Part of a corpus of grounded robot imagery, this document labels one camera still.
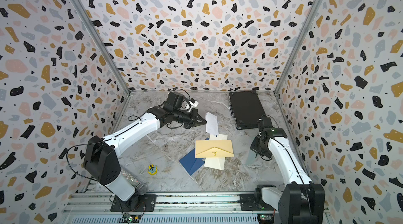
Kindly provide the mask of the light teal envelope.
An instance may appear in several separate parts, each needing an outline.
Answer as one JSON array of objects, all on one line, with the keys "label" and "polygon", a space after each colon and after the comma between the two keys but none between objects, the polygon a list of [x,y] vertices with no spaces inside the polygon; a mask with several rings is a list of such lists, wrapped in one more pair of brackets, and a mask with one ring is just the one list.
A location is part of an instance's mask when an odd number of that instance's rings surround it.
[{"label": "light teal envelope", "polygon": [[258,156],[258,154],[256,152],[254,152],[253,150],[249,150],[245,165],[246,166],[253,165],[253,163],[255,162],[255,160],[257,158],[257,156]]}]

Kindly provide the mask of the white letter paper blue border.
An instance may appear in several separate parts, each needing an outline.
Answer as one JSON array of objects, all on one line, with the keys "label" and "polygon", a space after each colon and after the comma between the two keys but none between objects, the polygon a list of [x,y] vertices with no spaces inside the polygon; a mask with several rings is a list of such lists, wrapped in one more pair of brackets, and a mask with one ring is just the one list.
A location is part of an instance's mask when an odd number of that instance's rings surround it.
[{"label": "white letter paper blue border", "polygon": [[218,121],[217,117],[210,112],[206,113],[206,132],[213,136],[218,136]]}]

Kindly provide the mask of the yellow envelope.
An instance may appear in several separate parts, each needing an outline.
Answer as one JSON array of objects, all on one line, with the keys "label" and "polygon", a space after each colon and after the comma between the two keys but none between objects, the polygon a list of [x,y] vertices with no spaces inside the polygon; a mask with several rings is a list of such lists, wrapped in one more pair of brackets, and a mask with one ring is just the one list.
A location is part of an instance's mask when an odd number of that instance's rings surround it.
[{"label": "yellow envelope", "polygon": [[196,158],[234,157],[231,140],[203,140],[195,142]]}]

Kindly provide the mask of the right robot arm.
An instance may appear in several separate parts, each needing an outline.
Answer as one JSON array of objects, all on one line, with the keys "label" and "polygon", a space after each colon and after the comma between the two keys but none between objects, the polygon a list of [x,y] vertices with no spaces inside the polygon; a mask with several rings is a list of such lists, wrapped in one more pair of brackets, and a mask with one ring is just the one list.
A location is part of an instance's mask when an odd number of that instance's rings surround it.
[{"label": "right robot arm", "polygon": [[257,125],[258,134],[250,149],[265,161],[276,160],[285,185],[283,191],[273,185],[258,185],[257,206],[272,207],[282,224],[323,223],[323,186],[315,184],[302,168],[284,129],[274,127],[266,114],[259,118]]}]

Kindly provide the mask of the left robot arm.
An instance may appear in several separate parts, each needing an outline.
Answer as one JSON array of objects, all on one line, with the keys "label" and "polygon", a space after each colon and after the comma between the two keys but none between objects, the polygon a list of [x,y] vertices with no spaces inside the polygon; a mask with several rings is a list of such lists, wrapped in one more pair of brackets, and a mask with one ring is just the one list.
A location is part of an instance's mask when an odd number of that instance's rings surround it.
[{"label": "left robot arm", "polygon": [[133,202],[138,193],[124,177],[119,157],[149,133],[172,122],[185,129],[205,125],[207,121],[198,113],[197,106],[198,102],[190,96],[171,91],[162,104],[147,109],[130,125],[103,138],[92,137],[85,153],[85,170],[123,203]]}]

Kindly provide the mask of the dark blue envelope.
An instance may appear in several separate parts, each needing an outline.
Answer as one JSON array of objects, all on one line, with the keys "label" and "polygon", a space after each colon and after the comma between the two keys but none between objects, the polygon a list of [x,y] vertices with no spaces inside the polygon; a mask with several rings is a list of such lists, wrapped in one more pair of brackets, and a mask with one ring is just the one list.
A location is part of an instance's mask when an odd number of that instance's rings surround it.
[{"label": "dark blue envelope", "polygon": [[179,160],[180,164],[184,167],[189,175],[193,175],[205,164],[203,158],[196,158],[195,155],[195,149],[193,148],[189,153]]}]

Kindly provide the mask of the cream envelope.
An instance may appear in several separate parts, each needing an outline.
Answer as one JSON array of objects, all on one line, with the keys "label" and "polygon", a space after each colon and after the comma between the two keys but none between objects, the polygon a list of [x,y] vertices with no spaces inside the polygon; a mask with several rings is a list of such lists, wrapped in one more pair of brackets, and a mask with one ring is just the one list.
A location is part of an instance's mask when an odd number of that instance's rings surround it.
[{"label": "cream envelope", "polygon": [[[223,134],[210,135],[210,140],[227,140],[228,136]],[[225,158],[224,157],[214,157],[214,158],[205,158],[204,167],[224,170],[225,166]]]}]

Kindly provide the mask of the black briefcase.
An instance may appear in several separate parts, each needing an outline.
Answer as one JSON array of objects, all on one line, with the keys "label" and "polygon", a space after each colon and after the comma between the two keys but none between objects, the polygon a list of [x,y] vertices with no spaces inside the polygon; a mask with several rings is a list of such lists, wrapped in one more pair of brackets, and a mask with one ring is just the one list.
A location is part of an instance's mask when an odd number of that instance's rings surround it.
[{"label": "black briefcase", "polygon": [[255,90],[230,92],[229,109],[238,130],[258,128],[258,121],[265,114]]}]

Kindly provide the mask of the small yellow round sticker toy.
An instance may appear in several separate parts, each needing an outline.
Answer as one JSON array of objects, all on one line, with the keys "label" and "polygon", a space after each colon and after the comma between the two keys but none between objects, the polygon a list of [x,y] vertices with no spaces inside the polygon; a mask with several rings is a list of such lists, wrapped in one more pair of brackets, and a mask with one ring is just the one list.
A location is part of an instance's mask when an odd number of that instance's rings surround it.
[{"label": "small yellow round sticker toy", "polygon": [[156,165],[153,165],[153,164],[151,164],[151,165],[149,165],[148,166],[148,173],[150,174],[150,175],[156,175],[157,174],[157,166]]}]

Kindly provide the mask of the glittery silver tube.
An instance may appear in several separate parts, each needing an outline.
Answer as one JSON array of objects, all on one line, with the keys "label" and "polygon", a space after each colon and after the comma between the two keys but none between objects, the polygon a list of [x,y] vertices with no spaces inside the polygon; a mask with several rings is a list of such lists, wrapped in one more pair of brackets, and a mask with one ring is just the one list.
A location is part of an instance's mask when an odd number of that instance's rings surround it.
[{"label": "glittery silver tube", "polygon": [[127,169],[121,167],[122,174],[126,178],[126,180],[135,188],[138,195],[142,196],[145,195],[149,188],[146,183],[139,181],[137,178],[134,177]]}]

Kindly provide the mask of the small circuit board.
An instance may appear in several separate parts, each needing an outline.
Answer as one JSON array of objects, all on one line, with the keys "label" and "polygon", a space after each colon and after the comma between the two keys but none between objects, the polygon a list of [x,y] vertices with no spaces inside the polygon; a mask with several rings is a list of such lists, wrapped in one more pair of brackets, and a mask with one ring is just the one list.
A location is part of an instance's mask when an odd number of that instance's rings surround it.
[{"label": "small circuit board", "polygon": [[141,216],[139,215],[130,215],[125,213],[123,215],[123,220],[126,224],[139,224],[141,220]]}]

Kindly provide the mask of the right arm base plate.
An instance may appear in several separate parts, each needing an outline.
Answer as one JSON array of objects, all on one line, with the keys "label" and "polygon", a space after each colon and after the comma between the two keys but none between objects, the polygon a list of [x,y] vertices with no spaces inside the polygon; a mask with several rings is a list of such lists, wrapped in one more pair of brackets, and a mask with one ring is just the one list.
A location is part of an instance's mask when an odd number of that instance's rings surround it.
[{"label": "right arm base plate", "polygon": [[260,194],[240,194],[240,208],[242,211],[273,211],[278,209],[281,198],[277,193]]}]

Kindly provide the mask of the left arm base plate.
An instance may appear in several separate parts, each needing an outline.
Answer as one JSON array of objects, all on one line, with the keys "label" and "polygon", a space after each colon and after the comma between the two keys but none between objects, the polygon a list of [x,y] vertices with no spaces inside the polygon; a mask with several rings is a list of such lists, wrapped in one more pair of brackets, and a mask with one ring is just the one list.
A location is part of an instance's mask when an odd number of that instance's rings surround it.
[{"label": "left arm base plate", "polygon": [[128,201],[124,202],[117,196],[113,199],[111,212],[153,212],[155,208],[157,195],[145,194],[142,196],[134,195]]}]

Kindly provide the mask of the aluminium front rail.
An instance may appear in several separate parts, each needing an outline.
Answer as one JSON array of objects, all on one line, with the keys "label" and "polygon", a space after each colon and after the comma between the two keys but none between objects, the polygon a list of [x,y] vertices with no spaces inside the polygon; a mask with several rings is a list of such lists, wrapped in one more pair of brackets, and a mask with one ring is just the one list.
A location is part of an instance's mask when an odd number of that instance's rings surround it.
[{"label": "aluminium front rail", "polygon": [[74,194],[62,213],[63,224],[126,224],[123,215],[141,216],[140,224],[279,224],[274,211],[242,211],[247,192],[150,193],[157,195],[153,212],[111,212],[109,193]]}]

